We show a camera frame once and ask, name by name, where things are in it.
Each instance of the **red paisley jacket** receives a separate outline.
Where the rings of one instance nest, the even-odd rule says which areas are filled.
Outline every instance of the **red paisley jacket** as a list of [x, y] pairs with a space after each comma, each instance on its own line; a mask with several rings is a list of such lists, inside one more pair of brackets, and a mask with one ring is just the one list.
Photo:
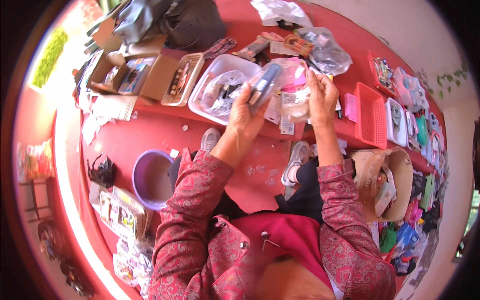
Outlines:
[[[175, 192], [161, 210], [149, 299], [248, 299], [254, 283], [249, 239], [221, 216], [207, 230], [233, 169], [183, 149]], [[317, 168], [324, 201], [323, 267], [337, 299], [393, 299], [395, 272], [383, 261], [357, 202], [350, 160]]]

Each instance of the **beige plastic basket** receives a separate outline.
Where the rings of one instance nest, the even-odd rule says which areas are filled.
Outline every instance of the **beige plastic basket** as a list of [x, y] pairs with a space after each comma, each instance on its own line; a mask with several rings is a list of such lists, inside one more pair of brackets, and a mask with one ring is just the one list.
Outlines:
[[205, 63], [204, 54], [192, 53], [192, 54], [187, 54], [183, 56], [180, 59], [177, 70], [183, 69], [183, 67], [188, 61], [190, 61], [189, 72], [191, 72], [192, 75], [190, 76], [190, 79], [188, 80], [187, 85], [185, 86], [185, 91], [181, 95], [171, 95], [170, 94], [171, 85], [170, 85], [167, 91], [165, 92], [165, 95], [163, 96], [162, 101], [160, 102], [162, 105], [185, 106], [187, 104], [188, 98], [192, 93], [193, 86], [195, 85], [195, 82], [197, 82], [198, 75], [200, 75], [200, 71], [204, 66], [204, 63]]

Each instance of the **red plastic basket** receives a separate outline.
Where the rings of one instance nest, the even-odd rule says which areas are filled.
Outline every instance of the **red plastic basket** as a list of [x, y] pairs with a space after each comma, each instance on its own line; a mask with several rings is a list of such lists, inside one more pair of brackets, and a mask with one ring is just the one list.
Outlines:
[[380, 81], [378, 80], [378, 74], [377, 74], [377, 70], [375, 69], [375, 63], [373, 62], [373, 58], [377, 58], [377, 57], [380, 57], [379, 55], [375, 54], [375, 52], [371, 51], [371, 50], [368, 50], [368, 56], [367, 56], [367, 59], [368, 59], [368, 64], [370, 65], [370, 71], [372, 72], [372, 75], [373, 75], [373, 85], [379, 89], [380, 91], [384, 92], [385, 94], [387, 94], [389, 97], [392, 97], [395, 99], [396, 97], [396, 94], [392, 91], [390, 91], [388, 88], [386, 88], [383, 84], [380, 83]]
[[387, 123], [383, 96], [361, 82], [357, 82], [354, 94], [358, 113], [355, 137], [366, 144], [386, 149]]

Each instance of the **green plant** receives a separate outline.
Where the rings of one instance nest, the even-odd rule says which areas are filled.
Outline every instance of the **green plant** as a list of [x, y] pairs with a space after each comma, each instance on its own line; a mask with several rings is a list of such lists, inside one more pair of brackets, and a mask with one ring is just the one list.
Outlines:
[[33, 85], [43, 87], [47, 82], [67, 40], [68, 36], [63, 29], [55, 29], [50, 37], [47, 47], [45, 48], [43, 57], [35, 70], [35, 75], [32, 81]]
[[[461, 69], [456, 70], [453, 74], [454, 74], [455, 77], [458, 77], [459, 79], [461, 79], [463, 77], [463, 79], [465, 80], [465, 79], [467, 79], [467, 73], [468, 73], [467, 65], [462, 63]], [[437, 76], [437, 84], [438, 84], [439, 87], [444, 87], [444, 84], [445, 84], [447, 86], [448, 93], [451, 93], [452, 92], [452, 87], [450, 86], [449, 83], [455, 82], [456, 86], [460, 87], [462, 82], [459, 79], [453, 78], [453, 76], [449, 73], [445, 73], [442, 76], [440, 76], [440, 75]], [[430, 94], [433, 95], [433, 89], [429, 88], [428, 91], [430, 92]], [[444, 92], [439, 91], [438, 96], [440, 97], [440, 99], [443, 99], [444, 98]]]

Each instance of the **gray bag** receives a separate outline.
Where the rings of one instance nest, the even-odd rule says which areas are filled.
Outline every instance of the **gray bag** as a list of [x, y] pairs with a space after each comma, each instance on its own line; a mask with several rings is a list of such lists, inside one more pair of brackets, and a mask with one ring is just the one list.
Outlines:
[[141, 41], [147, 34], [159, 33], [159, 21], [167, 12], [172, 0], [132, 0], [119, 13], [113, 33], [125, 45]]
[[225, 36], [227, 28], [213, 0], [182, 0], [160, 21], [171, 48], [206, 50]]

